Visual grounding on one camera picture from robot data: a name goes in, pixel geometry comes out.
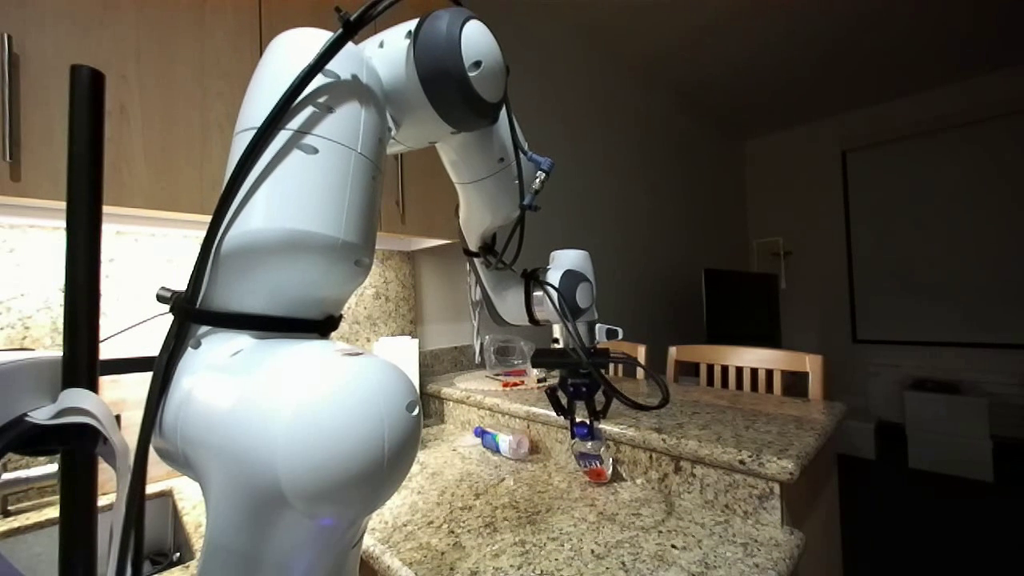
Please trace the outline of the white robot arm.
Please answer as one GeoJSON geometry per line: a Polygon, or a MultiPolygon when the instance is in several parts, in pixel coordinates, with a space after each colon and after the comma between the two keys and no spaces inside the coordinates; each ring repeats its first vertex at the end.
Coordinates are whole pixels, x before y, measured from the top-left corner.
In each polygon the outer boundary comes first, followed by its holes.
{"type": "Polygon", "coordinates": [[[354,576],[369,520],[420,448],[420,392],[329,333],[364,283],[392,153],[434,150],[491,312],[584,338],[594,272],[557,251],[516,272],[495,239],[552,159],[509,106],[495,34],[443,6],[360,38],[278,33],[243,92],[231,176],[190,288],[173,299],[158,456],[201,486],[198,576],[354,576]]]}

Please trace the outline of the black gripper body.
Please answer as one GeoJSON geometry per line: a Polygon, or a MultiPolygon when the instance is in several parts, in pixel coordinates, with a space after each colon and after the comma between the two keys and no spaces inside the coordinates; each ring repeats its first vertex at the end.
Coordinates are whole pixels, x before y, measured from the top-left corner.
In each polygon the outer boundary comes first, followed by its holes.
{"type": "Polygon", "coordinates": [[[610,363],[610,355],[603,353],[603,349],[585,349],[585,353],[577,353],[577,349],[539,349],[530,355],[530,364],[554,377],[552,387],[560,387],[573,410],[585,408],[585,395],[591,387],[606,387],[608,384],[608,377],[606,377],[608,363],[610,363]]]}

